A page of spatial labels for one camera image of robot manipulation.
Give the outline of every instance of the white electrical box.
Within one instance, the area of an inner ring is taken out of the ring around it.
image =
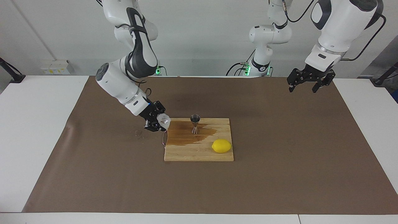
[[[41,70],[45,75],[70,75],[73,67],[68,60],[42,61]]]

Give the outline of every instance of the black stand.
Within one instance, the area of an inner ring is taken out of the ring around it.
[[[5,60],[0,57],[0,66],[4,68],[6,72],[8,72],[12,76],[12,80],[10,83],[21,83],[22,80],[26,77],[26,75],[17,74],[10,68]]]
[[[371,79],[371,82],[375,87],[382,87],[381,85],[383,84],[384,80],[386,80],[386,78],[388,78],[397,69],[398,69],[398,62],[395,63],[395,65],[392,66],[388,71],[386,71],[386,73],[384,73],[380,78]]]

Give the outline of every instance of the blue object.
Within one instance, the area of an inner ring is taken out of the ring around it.
[[[391,94],[391,96],[395,99],[395,102],[398,103],[398,90],[396,90],[395,92],[393,92],[393,93]]]

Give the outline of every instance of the brown table cover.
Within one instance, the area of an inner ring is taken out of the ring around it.
[[[398,214],[334,84],[313,94],[313,83],[289,93],[285,78],[147,81],[171,117],[230,118],[235,161],[164,162],[163,133],[90,77],[24,212]]]

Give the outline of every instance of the wooden cutting board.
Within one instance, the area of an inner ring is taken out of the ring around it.
[[[193,125],[189,118],[172,118],[165,147],[165,161],[214,161],[232,162],[234,153],[217,153],[211,146],[217,139],[226,139],[232,144],[229,118],[201,118],[199,133],[191,133]]]

